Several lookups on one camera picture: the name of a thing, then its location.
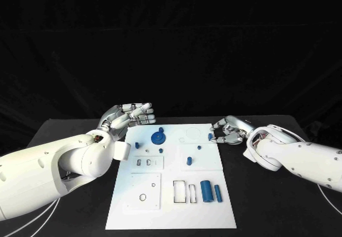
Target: black curtain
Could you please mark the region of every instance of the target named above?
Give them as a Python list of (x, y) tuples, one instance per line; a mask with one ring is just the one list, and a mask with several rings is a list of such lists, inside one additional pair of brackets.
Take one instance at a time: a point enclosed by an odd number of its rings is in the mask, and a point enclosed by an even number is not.
[(157, 117), (342, 113), (337, 3), (11, 1), (0, 14), (1, 149), (41, 123), (151, 102)]

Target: blue cylinder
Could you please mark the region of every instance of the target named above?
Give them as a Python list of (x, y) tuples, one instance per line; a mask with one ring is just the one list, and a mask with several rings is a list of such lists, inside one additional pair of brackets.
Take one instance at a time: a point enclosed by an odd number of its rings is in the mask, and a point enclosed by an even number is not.
[(213, 197), (212, 197), (212, 186), (209, 180), (200, 181), (200, 189), (202, 189), (203, 202), (212, 202)]
[(190, 165), (190, 164), (192, 164), (192, 157), (187, 157), (186, 164), (187, 164), (187, 165)]
[(218, 198), (218, 202), (222, 202), (222, 197), (220, 197), (220, 192), (219, 192), (219, 186), (215, 185), (215, 193), (216, 193), (216, 198)]
[(166, 135), (163, 134), (163, 132), (164, 132), (164, 130), (163, 130), (163, 128), (160, 127), (160, 128), (158, 128), (158, 131), (151, 134), (151, 142), (153, 142), (153, 144), (155, 144), (155, 145), (163, 144), (164, 141), (166, 141)]

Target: table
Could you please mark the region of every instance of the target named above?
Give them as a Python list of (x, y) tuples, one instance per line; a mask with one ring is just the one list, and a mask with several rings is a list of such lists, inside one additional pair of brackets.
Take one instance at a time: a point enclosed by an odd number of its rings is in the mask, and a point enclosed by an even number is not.
[[(222, 117), (158, 118), (157, 124), (215, 123)], [(238, 116), (255, 126), (275, 124), (307, 139), (291, 116)], [(47, 120), (27, 147), (83, 134), (98, 119)], [(336, 236), (342, 233), (342, 216), (327, 204), (316, 184), (291, 175), (284, 168), (265, 170), (244, 156), (245, 144), (219, 144), (223, 173), (236, 229), (105, 230), (115, 184), (118, 161), (106, 173), (60, 198), (54, 213), (36, 236)], [(342, 210), (342, 194), (321, 188)], [(26, 224), (46, 209), (0, 222), (0, 237)], [(30, 236), (49, 214), (16, 236)]]

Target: white cable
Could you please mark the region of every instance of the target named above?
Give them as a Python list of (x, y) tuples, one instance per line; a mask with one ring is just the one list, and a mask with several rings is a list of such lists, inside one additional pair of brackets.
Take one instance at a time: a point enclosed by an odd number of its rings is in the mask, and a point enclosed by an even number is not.
[(13, 231), (10, 234), (7, 234), (4, 237), (8, 237), (11, 236), (14, 233), (17, 233), (33, 221), (37, 220), (37, 218), (47, 212), (47, 210), (50, 209), (52, 205), (54, 204), (57, 200), (54, 200), (50, 204), (50, 206), (44, 209), (44, 211), (40, 213), (40, 215), (26, 224), (23, 225), (16, 231)]
[[(300, 140), (301, 142), (304, 142), (304, 139), (303, 139), (295, 133), (293, 133), (291, 131), (285, 130), (285, 129), (281, 128), (281, 127), (280, 127), (280, 129), (284, 130), (284, 131), (285, 131), (287, 133), (290, 133), (291, 135), (294, 135), (294, 136), (298, 138), (298, 140)], [(319, 186), (320, 193), (323, 194), (323, 196), (324, 196), (324, 198), (326, 198), (327, 203), (332, 205), (332, 207), (334, 208), (334, 210), (336, 210), (336, 211), (339, 212), (339, 214), (342, 215), (342, 212), (336, 209), (336, 207), (333, 206), (330, 200), (327, 199), (327, 197), (326, 197), (326, 195), (324, 195), (324, 193), (323, 193), (323, 190), (321, 190), (319, 184), (317, 184), (317, 186)]]
[(44, 224), (46, 224), (46, 222), (47, 222), (47, 220), (49, 220), (49, 218), (50, 218), (53, 212), (54, 212), (54, 209), (56, 209), (56, 207), (57, 207), (57, 203), (59, 203), (59, 199), (56, 200), (54, 208), (53, 208), (53, 210), (52, 210), (52, 213), (50, 213), (50, 215), (49, 215), (46, 221), (44, 221), (44, 223), (41, 224), (40, 228), (44, 226)]

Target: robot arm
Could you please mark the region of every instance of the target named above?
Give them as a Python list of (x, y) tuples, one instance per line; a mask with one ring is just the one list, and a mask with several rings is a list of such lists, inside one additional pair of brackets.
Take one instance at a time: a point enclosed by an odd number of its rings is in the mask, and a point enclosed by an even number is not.
[(212, 142), (239, 144), (242, 138), (246, 138), (244, 156), (252, 162), (271, 171), (284, 166), (300, 178), (342, 192), (339, 149), (304, 142), (294, 133), (274, 125), (255, 128), (233, 116), (226, 116), (215, 123), (210, 131), (220, 125), (226, 137), (212, 138)]
[[(127, 127), (154, 123), (151, 104), (114, 106), (86, 134), (0, 157), (0, 221), (17, 217), (70, 193), (127, 160), (130, 144), (118, 139)], [(60, 179), (59, 167), (75, 174)]]

